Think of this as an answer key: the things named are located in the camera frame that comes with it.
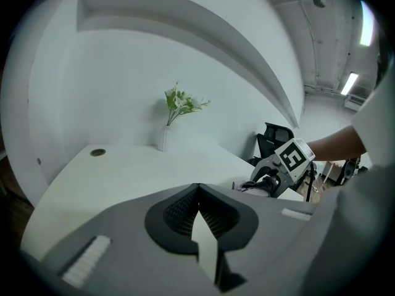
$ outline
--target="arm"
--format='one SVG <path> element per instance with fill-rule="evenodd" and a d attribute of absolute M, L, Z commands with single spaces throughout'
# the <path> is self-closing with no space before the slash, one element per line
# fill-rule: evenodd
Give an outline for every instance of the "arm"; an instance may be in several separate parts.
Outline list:
<path fill-rule="evenodd" d="M 318 141 L 307 145 L 315 154 L 317 161 L 347 160 L 358 157 L 366 152 L 362 141 L 352 126 L 348 126 Z"/>

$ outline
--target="fluorescent light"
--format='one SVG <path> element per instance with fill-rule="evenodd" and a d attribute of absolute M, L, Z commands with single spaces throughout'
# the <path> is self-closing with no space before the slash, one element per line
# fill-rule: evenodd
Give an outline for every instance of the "fluorescent light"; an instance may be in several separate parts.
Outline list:
<path fill-rule="evenodd" d="M 369 9 L 369 7 L 363 1 L 360 2 L 362 4 L 362 13 L 364 15 L 364 25 L 362 27 L 362 35 L 360 37 L 360 44 L 365 46 L 370 46 L 372 42 L 373 36 L 373 23 L 375 20 L 375 16 L 373 12 Z"/>
<path fill-rule="evenodd" d="M 354 72 L 350 73 L 350 76 L 348 77 L 348 80 L 346 82 L 346 85 L 344 86 L 343 90 L 341 91 L 341 94 L 346 95 L 351 87 L 354 85 L 354 83 L 356 82 L 358 78 L 358 75 Z"/>

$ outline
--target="white vase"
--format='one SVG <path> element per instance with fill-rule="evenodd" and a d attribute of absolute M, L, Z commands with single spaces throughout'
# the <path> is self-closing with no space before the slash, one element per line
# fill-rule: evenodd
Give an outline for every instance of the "white vase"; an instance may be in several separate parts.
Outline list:
<path fill-rule="evenodd" d="M 172 145 L 172 130 L 170 126 L 165 126 L 159 133 L 157 148 L 159 151 L 169 151 Z"/>

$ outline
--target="white desk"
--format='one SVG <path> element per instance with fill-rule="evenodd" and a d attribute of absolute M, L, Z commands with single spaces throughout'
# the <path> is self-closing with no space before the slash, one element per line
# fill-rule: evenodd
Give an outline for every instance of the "white desk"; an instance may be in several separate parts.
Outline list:
<path fill-rule="evenodd" d="M 106 153 L 89 155 L 98 148 Z M 253 169 L 219 146 L 171 152 L 151 146 L 87 146 L 48 187 L 27 224 L 21 249 L 40 261 L 59 240 L 110 206 L 183 184 L 231 188 L 233 181 L 248 181 Z M 280 198 L 303 200 L 289 189 Z"/>

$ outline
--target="chair backrest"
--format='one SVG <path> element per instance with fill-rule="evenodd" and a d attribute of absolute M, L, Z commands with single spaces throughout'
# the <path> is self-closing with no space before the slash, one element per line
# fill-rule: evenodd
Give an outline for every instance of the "chair backrest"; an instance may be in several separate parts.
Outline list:
<path fill-rule="evenodd" d="M 257 135 L 260 156 L 262 158 L 267 158 L 274 154 L 274 150 L 294 137 L 294 133 L 287 127 L 271 123 L 265 124 L 265 133 L 263 135 Z"/>

